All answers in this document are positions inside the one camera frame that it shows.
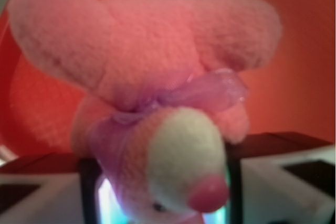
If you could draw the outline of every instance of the orange wall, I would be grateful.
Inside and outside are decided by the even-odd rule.
[[[251,132],[297,131],[335,140],[335,0],[267,0],[283,38],[272,63],[242,73]]]

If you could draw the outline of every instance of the purple bow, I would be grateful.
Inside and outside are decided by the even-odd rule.
[[[89,146],[112,184],[118,178],[129,135],[143,118],[167,106],[224,111],[244,101],[247,88],[235,71],[219,69],[197,78],[190,71],[152,75],[138,96],[125,86],[115,87],[114,92],[118,111],[95,124],[89,137]]]

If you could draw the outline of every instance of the plush head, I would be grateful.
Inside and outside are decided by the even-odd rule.
[[[178,223],[228,198],[223,140],[248,131],[237,72],[266,64],[281,27],[261,0],[10,0],[27,59],[88,93],[72,146],[123,211]]]

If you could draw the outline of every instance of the glowing light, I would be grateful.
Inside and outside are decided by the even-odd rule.
[[[107,179],[104,179],[98,189],[99,197],[99,218],[101,224],[127,224],[128,220],[123,214],[112,186]]]
[[[215,212],[203,215],[203,219],[206,224],[225,224],[226,219],[225,215],[226,215],[225,207],[222,207],[221,209]]]

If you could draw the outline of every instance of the pink plush toy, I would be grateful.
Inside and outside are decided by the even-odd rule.
[[[274,53],[281,27],[271,6],[10,0],[8,11],[28,60],[87,91],[73,151],[98,160],[130,219],[195,222],[225,205],[222,139],[239,143],[249,125],[236,72]]]

